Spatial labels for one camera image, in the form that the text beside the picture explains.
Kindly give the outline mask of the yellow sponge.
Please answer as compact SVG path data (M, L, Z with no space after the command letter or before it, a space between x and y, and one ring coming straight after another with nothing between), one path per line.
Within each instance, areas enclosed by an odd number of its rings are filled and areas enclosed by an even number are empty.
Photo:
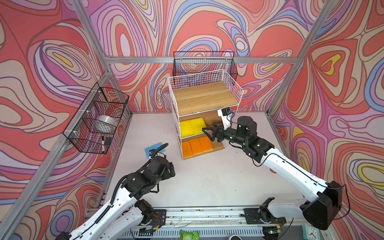
M194 135L194 127L190 120L180 122L180 130L182 138Z
M206 124L203 118L197 118L191 120L193 135L199 135L203 133L203 128L206 128Z

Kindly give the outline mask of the orange sponge with pale back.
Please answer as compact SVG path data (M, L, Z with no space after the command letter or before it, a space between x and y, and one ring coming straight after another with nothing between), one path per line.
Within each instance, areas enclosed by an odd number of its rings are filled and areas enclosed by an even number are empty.
M190 142L182 142L183 159L188 159L194 156Z

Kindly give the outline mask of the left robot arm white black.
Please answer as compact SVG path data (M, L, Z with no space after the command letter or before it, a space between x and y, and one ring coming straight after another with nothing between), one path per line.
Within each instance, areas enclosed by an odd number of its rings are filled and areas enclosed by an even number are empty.
M143 199L160 191L159 183L173 178L175 168L161 151L167 143L150 150L149 160L137 171L123 176L115 186L111 199L91 218L75 230L60 233L58 240L115 240L124 231L153 218L153 207Z

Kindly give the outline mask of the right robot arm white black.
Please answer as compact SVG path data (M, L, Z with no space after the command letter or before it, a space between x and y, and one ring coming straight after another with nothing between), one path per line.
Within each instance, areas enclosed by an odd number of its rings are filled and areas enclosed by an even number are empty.
M230 120L225 124L213 123L203 128L203 133L212 142L227 140L240 148L256 167L265 166L289 182L301 194L298 200L279 200L270 197L260 205L257 218L270 223L279 218L303 219L319 230L327 230L342 209L344 186L336 181L326 182L309 173L281 153L269 141L257 134L257 123L249 116L238 118L236 128Z

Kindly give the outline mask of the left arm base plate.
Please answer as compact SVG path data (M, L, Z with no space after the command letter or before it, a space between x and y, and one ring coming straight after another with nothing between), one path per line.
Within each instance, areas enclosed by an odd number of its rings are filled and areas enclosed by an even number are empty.
M155 209L143 216L139 226L161 227L166 223L167 210Z

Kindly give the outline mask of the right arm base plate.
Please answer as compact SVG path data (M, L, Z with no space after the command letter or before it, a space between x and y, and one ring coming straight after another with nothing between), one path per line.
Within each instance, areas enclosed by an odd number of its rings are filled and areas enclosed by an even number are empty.
M244 213L240 214L240 216L246 219L248 225L284 225L287 223L286 218L276 218L272 214L270 214L266 209L260 208L246 208L244 209Z

